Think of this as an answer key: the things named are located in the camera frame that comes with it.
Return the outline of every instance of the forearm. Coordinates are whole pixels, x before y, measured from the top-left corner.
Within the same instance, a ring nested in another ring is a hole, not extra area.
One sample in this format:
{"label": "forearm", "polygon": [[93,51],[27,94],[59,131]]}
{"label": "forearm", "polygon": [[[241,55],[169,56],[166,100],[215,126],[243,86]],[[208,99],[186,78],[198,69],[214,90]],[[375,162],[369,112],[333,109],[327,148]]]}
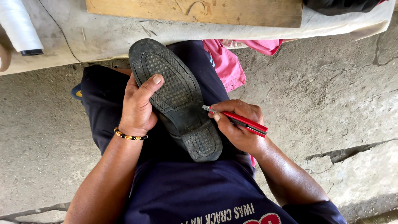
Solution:
{"label": "forearm", "polygon": [[130,193],[142,142],[113,137],[77,190],[64,223],[112,223],[119,217]]}
{"label": "forearm", "polygon": [[322,187],[290,160],[268,137],[266,146],[253,156],[280,206],[329,200]]}

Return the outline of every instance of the man's right hand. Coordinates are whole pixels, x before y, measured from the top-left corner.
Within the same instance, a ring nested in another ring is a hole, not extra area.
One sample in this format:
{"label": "man's right hand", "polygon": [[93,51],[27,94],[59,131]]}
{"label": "man's right hand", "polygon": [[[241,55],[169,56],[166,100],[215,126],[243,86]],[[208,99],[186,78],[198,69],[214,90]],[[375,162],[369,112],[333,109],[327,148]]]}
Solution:
{"label": "man's right hand", "polygon": [[218,104],[213,104],[211,108],[219,112],[215,114],[209,113],[209,117],[216,120],[220,131],[237,149],[253,156],[267,150],[270,144],[267,137],[263,138],[242,126],[232,124],[228,117],[221,113],[222,111],[229,111],[264,125],[263,113],[259,106],[247,104],[241,100],[227,100]]}

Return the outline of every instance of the black spool core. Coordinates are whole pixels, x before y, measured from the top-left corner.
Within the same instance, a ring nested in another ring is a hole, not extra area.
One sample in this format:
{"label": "black spool core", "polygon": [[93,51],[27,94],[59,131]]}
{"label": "black spool core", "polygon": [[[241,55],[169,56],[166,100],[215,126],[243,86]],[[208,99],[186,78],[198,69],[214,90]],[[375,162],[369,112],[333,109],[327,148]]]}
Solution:
{"label": "black spool core", "polygon": [[22,56],[42,55],[43,50],[42,49],[26,50],[26,51],[21,51],[21,54]]}

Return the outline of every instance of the wooden board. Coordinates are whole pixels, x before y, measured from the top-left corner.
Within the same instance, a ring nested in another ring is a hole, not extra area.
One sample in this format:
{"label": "wooden board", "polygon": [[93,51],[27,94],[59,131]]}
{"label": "wooden board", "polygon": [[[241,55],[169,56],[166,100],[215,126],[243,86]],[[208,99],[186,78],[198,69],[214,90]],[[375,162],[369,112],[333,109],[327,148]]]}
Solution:
{"label": "wooden board", "polygon": [[195,1],[86,0],[86,5],[89,13],[142,19],[285,28],[301,24],[302,0]]}

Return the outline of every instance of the shoe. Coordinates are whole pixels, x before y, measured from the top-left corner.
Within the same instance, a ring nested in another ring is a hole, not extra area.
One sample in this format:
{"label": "shoe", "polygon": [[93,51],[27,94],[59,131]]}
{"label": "shoe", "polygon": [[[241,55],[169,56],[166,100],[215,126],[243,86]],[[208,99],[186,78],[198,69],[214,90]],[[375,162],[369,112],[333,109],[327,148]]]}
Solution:
{"label": "shoe", "polygon": [[202,93],[188,67],[171,50],[152,39],[135,42],[129,50],[129,61],[138,86],[154,74],[163,76],[164,84],[149,101],[160,112],[160,120],[176,143],[195,162],[217,160],[222,142],[202,109]]}
{"label": "shoe", "polygon": [[70,91],[70,94],[72,95],[73,98],[77,100],[83,100],[83,95],[82,95],[82,84],[79,83],[73,89]]}

